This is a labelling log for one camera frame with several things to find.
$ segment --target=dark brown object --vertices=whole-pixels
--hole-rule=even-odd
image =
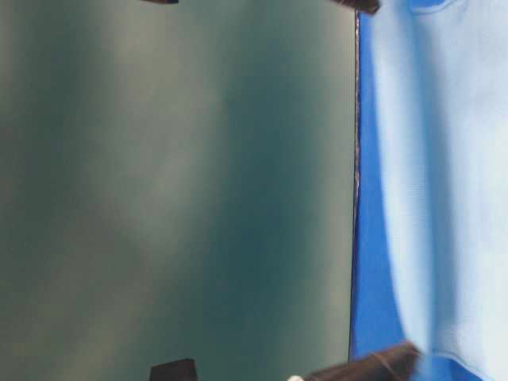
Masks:
[[[157,4],[178,4],[178,0],[143,0],[144,2],[156,2]]]
[[[194,360],[185,359],[156,365],[150,371],[150,381],[198,381]]]
[[[420,353],[409,342],[396,345],[363,359],[316,371],[305,381],[407,381]]]
[[[351,6],[360,12],[374,14],[380,7],[379,0],[333,0],[345,6]]]

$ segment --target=blue fabric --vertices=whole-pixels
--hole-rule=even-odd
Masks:
[[[404,340],[394,300],[379,171],[371,17],[360,15],[360,197],[353,269],[352,358]],[[453,360],[428,357],[416,381],[479,380]]]

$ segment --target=light blue fabric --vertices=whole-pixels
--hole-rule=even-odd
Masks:
[[[508,342],[507,18],[502,1],[386,0],[372,19],[381,188],[403,331],[496,380]]]
[[[379,176],[371,20],[360,15],[360,198],[353,268],[352,358],[403,340],[391,282]],[[478,381],[456,361],[444,357],[428,356],[422,368],[425,374],[417,371],[412,381]]]

